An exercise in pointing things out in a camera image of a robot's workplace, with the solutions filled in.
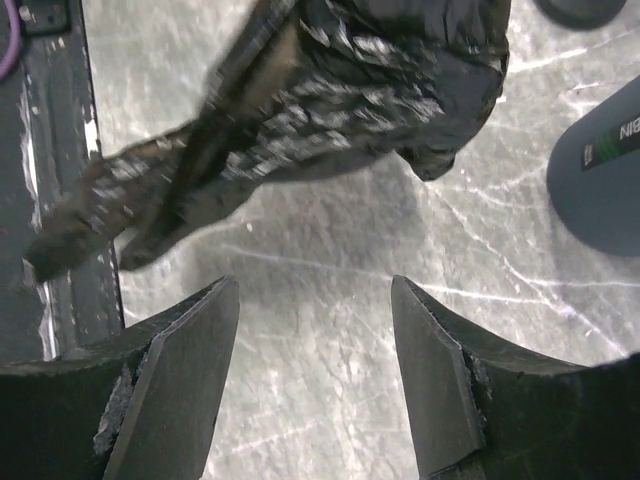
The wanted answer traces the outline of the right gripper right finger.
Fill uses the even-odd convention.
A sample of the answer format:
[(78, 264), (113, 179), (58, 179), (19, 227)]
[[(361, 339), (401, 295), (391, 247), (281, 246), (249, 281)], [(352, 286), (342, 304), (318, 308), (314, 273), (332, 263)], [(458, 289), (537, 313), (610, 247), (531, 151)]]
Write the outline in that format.
[(514, 344), (416, 283), (391, 286), (423, 479), (635, 479), (639, 358), (581, 366)]

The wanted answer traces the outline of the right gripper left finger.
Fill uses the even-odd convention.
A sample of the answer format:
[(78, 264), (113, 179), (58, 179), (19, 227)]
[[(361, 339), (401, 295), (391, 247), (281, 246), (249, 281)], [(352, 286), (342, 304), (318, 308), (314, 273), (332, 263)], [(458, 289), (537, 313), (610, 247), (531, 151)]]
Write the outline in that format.
[(107, 339), (1, 370), (5, 479), (198, 479), (239, 320), (224, 276)]

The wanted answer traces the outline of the black plastic trash bag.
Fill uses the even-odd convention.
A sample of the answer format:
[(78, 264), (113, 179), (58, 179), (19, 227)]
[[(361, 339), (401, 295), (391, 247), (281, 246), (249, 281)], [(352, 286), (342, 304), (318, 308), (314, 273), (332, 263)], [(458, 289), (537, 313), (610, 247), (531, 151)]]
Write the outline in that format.
[(127, 229), (121, 269), (154, 262), (261, 185), (324, 179), (396, 153), (448, 173), (503, 91), (508, 1), (259, 1), (197, 114), (93, 160), (23, 256), (27, 282), (77, 268)]

